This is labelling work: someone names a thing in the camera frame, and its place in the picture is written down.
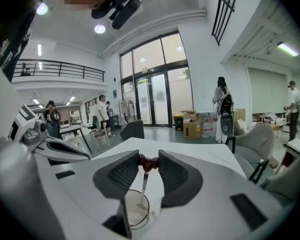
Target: white pants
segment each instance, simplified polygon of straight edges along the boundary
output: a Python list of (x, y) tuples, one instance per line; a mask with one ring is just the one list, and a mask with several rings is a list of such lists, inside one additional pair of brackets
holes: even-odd
[(215, 135), (215, 140), (222, 141), (222, 143), (226, 143), (227, 141), (227, 135), (224, 135), (221, 130), (221, 115), (216, 116), (218, 118), (216, 122), (216, 135)]

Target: fluorescent light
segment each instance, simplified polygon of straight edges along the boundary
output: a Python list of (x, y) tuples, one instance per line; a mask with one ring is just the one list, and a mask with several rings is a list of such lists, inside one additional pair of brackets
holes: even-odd
[(292, 50), (289, 46), (287, 46), (286, 44), (284, 43), (279, 43), (278, 44), (278, 48), (280, 48), (281, 50), (285, 51), (286, 53), (290, 54), (291, 56), (298, 56), (299, 53)]
[(36, 9), (36, 13), (39, 15), (44, 15), (48, 11), (48, 5), (46, 3), (41, 3), (38, 8)]
[(41, 53), (41, 44), (38, 44), (38, 55), (42, 56), (42, 53)]
[(94, 27), (94, 32), (97, 34), (103, 34), (106, 31), (106, 27), (104, 25), (98, 24)]

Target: office chair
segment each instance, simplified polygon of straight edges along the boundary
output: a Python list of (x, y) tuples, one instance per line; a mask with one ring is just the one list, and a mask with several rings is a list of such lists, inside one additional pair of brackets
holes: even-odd
[(94, 133), (94, 132), (97, 131), (97, 116), (96, 116), (96, 115), (94, 115), (94, 116), (92, 117), (92, 125), (89, 124), (88, 129), (91, 130), (91, 131), (89, 132), (89, 134), (90, 134), (90, 133)]
[(283, 172), (268, 177), (260, 188), (268, 191), (282, 206), (296, 201), (300, 194), (300, 157)]
[(120, 132), (121, 138), (126, 141), (129, 138), (145, 138), (144, 122), (137, 120), (129, 122)]
[[(258, 183), (272, 155), (275, 143), (273, 129), (266, 123), (260, 123), (244, 135), (228, 137), (225, 144), (228, 145), (230, 141), (232, 141), (232, 153), (246, 178), (255, 184)], [(258, 164), (256, 169), (251, 163)]]

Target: trash bin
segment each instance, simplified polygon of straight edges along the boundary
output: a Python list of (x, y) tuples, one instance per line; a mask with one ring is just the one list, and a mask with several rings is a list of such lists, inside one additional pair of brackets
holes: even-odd
[(174, 119), (174, 129), (176, 131), (184, 130), (184, 116), (182, 114), (176, 114), (173, 116)]

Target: doorway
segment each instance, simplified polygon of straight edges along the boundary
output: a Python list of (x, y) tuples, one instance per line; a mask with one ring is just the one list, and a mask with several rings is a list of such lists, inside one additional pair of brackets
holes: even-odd
[(172, 127), (168, 73), (158, 72), (135, 79), (138, 118), (145, 126)]

